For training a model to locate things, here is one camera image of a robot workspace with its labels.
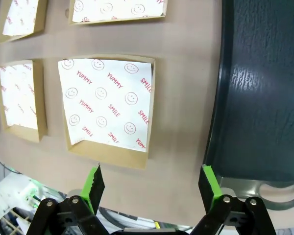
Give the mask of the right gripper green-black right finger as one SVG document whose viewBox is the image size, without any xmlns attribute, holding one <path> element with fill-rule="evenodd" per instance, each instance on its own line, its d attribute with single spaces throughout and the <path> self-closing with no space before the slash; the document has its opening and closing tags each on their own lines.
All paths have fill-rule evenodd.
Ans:
<svg viewBox="0 0 294 235">
<path fill-rule="evenodd" d="M 212 168 L 202 165 L 198 181 L 206 215 L 193 228 L 192 235 L 219 235 L 225 226 L 240 235 L 274 235 L 276 231 L 263 200 L 245 201 L 223 194 Z"/>
</svg>

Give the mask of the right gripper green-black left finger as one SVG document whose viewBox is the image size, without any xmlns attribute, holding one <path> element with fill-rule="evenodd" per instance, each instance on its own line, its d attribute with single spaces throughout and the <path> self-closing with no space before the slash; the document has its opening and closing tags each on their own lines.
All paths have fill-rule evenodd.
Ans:
<svg viewBox="0 0 294 235">
<path fill-rule="evenodd" d="M 83 235 L 107 235 L 96 216 L 105 185 L 100 166 L 91 169 L 80 195 L 57 202 L 42 200 L 27 231 L 28 235 L 64 235 L 78 226 Z"/>
</svg>

